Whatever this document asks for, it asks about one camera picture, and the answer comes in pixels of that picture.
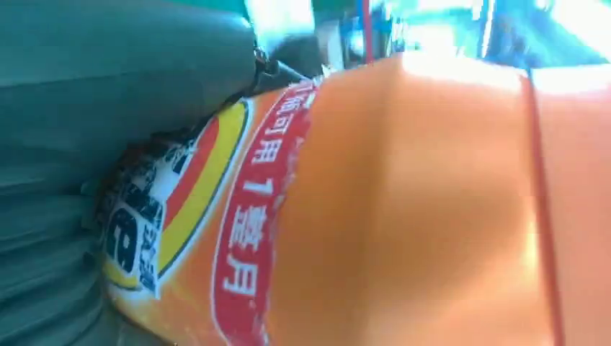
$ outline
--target blurry background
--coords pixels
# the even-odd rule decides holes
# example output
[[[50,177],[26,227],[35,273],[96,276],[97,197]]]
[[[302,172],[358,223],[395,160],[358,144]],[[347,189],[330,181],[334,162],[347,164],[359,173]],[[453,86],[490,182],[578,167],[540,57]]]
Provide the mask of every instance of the blurry background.
[[[316,44],[335,70],[405,50],[523,68],[605,63],[611,56],[610,0],[175,1],[243,14],[259,44],[271,54],[285,50],[281,60],[289,65],[299,65],[290,57],[295,51],[317,61]],[[313,33],[318,43],[304,39]],[[292,53],[287,37],[298,41]]]

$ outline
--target red stripe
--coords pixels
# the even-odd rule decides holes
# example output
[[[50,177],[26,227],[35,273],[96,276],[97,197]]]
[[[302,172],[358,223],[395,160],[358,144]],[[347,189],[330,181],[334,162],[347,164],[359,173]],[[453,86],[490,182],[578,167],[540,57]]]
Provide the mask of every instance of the red stripe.
[[[537,193],[537,214],[539,219],[539,250],[544,276],[547,283],[547,292],[550,297],[551,322],[554,333],[554,345],[564,346],[564,325],[560,303],[560,291],[558,287],[558,272],[556,269],[556,253],[553,246],[553,228],[549,208],[548,185],[545,178],[545,163],[543,161],[543,139],[541,135],[541,124],[539,109],[537,106],[536,89],[530,83],[525,90],[527,102],[529,103],[529,116],[532,129],[532,157],[534,161],[535,189]]]
[[[193,190],[193,187],[197,182],[197,178],[199,178],[200,173],[204,169],[204,166],[208,161],[208,157],[210,157],[210,153],[214,148],[216,138],[218,137],[219,127],[220,125],[218,119],[211,120],[208,127],[205,129],[205,132],[200,137],[200,140],[197,142],[197,151],[191,158],[191,162],[187,166],[187,171],[183,174],[178,185],[176,186],[176,189],[174,189],[167,200],[164,230],[168,227],[172,220],[174,220],[174,217],[176,214],[178,214],[178,210],[182,208],[182,205],[189,197],[191,190]]]
[[[365,40],[365,62],[373,62],[373,28],[371,24],[371,12],[369,0],[362,0],[363,10],[363,39]]]

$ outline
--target red pole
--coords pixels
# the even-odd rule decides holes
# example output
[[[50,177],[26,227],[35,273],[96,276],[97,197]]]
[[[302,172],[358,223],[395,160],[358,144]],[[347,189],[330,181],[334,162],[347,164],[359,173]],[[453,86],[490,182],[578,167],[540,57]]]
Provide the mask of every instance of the red pole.
[[[373,62],[373,29],[371,27],[371,12],[369,0],[362,0],[363,39],[365,40],[365,62]]]

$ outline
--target green seat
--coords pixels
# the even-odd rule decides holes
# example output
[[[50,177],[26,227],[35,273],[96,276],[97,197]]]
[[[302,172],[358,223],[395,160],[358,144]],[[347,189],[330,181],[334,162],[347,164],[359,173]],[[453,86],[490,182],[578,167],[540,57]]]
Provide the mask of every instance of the green seat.
[[[236,14],[154,0],[0,1],[0,345],[161,345],[103,290],[85,182],[253,83]]]

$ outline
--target orange plastic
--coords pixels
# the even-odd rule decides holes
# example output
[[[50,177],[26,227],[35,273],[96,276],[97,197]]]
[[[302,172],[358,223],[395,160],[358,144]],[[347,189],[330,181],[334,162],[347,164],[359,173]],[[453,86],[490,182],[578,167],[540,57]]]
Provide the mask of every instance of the orange plastic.
[[[276,219],[271,344],[610,344],[609,71],[558,94],[555,71],[535,90],[523,71],[415,54],[325,80]],[[253,101],[246,143],[280,95]],[[236,172],[159,300],[111,290],[178,345],[228,342],[210,280]]]

